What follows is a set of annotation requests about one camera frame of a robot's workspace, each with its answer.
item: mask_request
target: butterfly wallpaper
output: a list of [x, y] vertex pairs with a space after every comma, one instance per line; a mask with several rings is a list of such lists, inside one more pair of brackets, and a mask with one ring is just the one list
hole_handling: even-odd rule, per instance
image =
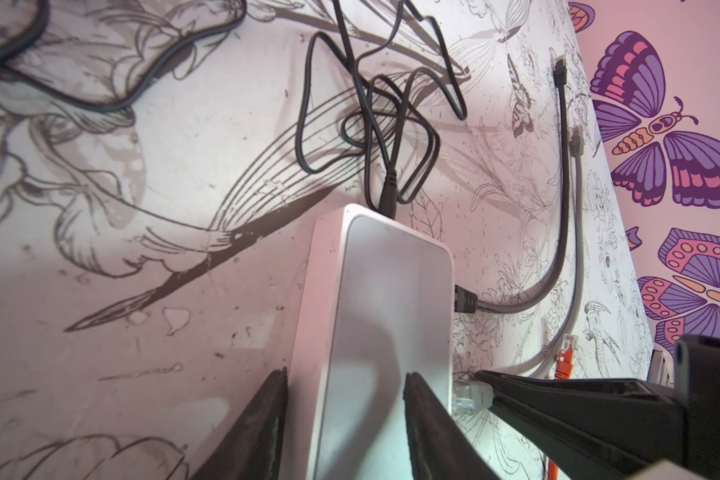
[[720, 2], [568, 5], [643, 308], [674, 355], [683, 333], [720, 337]]

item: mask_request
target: tangled black cable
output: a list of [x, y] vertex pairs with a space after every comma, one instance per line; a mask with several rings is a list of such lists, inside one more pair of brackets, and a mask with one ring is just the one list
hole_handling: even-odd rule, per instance
[[[400, 0], [397, 6], [394, 25], [392, 26], [392, 33], [389, 35], [389, 38], [387, 38], [387, 41], [376, 48], [362, 53], [357, 58], [355, 58], [355, 55], [352, 52], [352, 44], [350, 43], [350, 37], [347, 33], [344, 15], [342, 14], [342, 6], [339, 3], [339, 0], [333, 0], [333, 7], [334, 12], [336, 13], [338, 32], [342, 37], [345, 52], [342, 52], [339, 46], [336, 45], [336, 43], [325, 32], [317, 32], [309, 39], [304, 69], [304, 92], [302, 94], [302, 106], [298, 112], [298, 122], [296, 124], [296, 160], [305, 172], [309, 174], [318, 174], [334, 165], [337, 161], [345, 158], [356, 157], [358, 155], [365, 155], [365, 172], [363, 180], [365, 203], [368, 204], [368, 207], [372, 210], [375, 210], [384, 216], [388, 216], [389, 218], [394, 218], [397, 203], [409, 204], [413, 201], [413, 198], [416, 197], [432, 171], [434, 162], [437, 160], [440, 153], [440, 136], [434, 130], [432, 125], [427, 122], [424, 116], [416, 109], [416, 107], [411, 104], [410, 97], [414, 80], [422, 74], [429, 76], [443, 92], [446, 100], [448, 100], [448, 103], [451, 105], [451, 109], [453, 109], [459, 120], [465, 120], [467, 118], [467, 105], [464, 103], [464, 97], [461, 95], [461, 89], [459, 88], [458, 82], [456, 82], [456, 76], [451, 66], [451, 58], [448, 56], [448, 50], [445, 46], [445, 41], [443, 40], [443, 35], [440, 32], [440, 27], [438, 26], [437, 21], [431, 16], [422, 16], [410, 0]], [[417, 22], [423, 22], [426, 20], [432, 26], [432, 29], [438, 38], [440, 53], [442, 54], [445, 68], [448, 72], [448, 80], [450, 81], [456, 94], [458, 106], [451, 96], [451, 93], [447, 90], [445, 83], [429, 68], [418, 67], [408, 74], [404, 91], [401, 91], [395, 82], [387, 75], [376, 75], [370, 82], [360, 75], [360, 61], [370, 57], [371, 55], [379, 53], [381, 50], [389, 46], [392, 43], [392, 40], [394, 40], [394, 36], [397, 34], [400, 22], [403, 19], [405, 7], [408, 8], [411, 15]], [[318, 39], [324, 41], [344, 68], [346, 68], [346, 70], [352, 75], [352, 80], [355, 85], [355, 91], [360, 105], [359, 109], [353, 111], [344, 118], [340, 125], [342, 139], [356, 150], [345, 151], [345, 153], [328, 160], [320, 167], [313, 168], [307, 163], [304, 156], [302, 140], [306, 124], [309, 94], [312, 89], [312, 55], [315, 50], [315, 43]], [[380, 88], [377, 84], [382, 84], [390, 91]], [[393, 109], [374, 110], [374, 94], [389, 101], [389, 103], [392, 104]], [[382, 129], [382, 126], [377, 121], [377, 117], [393, 118], [394, 122], [391, 125], [392, 128], [384, 132], [384, 129]], [[350, 128], [349, 122], [356, 124], [358, 122], [358, 118], [362, 120], [364, 132], [363, 140], [354, 139], [348, 132], [348, 129]], [[418, 163], [416, 168], [414, 168], [411, 176], [405, 181], [403, 187], [399, 189], [396, 168], [402, 143], [403, 128], [405, 126], [405, 122], [408, 120], [421, 126], [426, 131], [427, 150], [424, 153], [422, 160]], [[387, 142], [390, 140], [393, 142], [391, 153], [387, 149]], [[379, 197], [378, 206], [374, 205], [370, 190], [371, 164], [373, 153], [376, 150], [380, 153], [384, 162], [384, 168], [386, 169], [384, 186], [382, 187], [382, 194]], [[408, 192], [408, 189], [411, 188], [414, 182], [415, 186], [413, 186], [413, 190], [410, 195], [406, 197], [406, 192]]]

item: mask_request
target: white router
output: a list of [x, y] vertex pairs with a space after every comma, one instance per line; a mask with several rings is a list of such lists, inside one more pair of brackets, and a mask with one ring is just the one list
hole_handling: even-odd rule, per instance
[[359, 205], [312, 235], [288, 370], [281, 480], [412, 478], [405, 374], [451, 411], [453, 257]]

